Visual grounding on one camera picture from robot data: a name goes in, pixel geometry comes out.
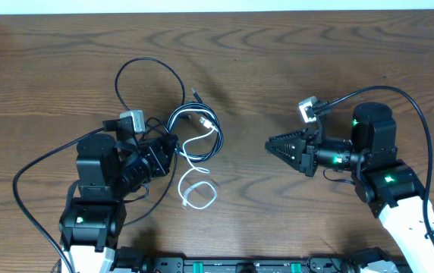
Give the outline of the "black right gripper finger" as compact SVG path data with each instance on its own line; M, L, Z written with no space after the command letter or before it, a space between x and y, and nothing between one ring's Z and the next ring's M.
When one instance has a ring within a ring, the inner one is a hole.
M300 137L294 137L286 140L271 140L265 143L265 150L281 159L293 169L298 171L299 155L298 155L298 140Z
M290 133L283 133L279 134L277 136L271 136L269 139L271 140L286 140L286 139L292 139L294 137L302 137L303 130L296 130Z

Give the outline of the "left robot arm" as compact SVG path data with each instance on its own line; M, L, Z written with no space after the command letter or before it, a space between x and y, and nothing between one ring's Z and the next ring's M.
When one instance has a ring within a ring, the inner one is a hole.
M124 199L169 173L177 138L132 143L99 133L77 144L79 180L59 222L63 272L152 272L151 256L118 247L127 216Z

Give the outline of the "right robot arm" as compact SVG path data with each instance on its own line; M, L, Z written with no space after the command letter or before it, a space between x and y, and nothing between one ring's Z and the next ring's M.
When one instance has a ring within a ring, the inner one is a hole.
M267 152L312 177L319 166L351 173L355 193L391 234L411 271L434 272L434 212L414 170L397 157L396 123L382 103L358 105L349 140L317 127L272 136Z

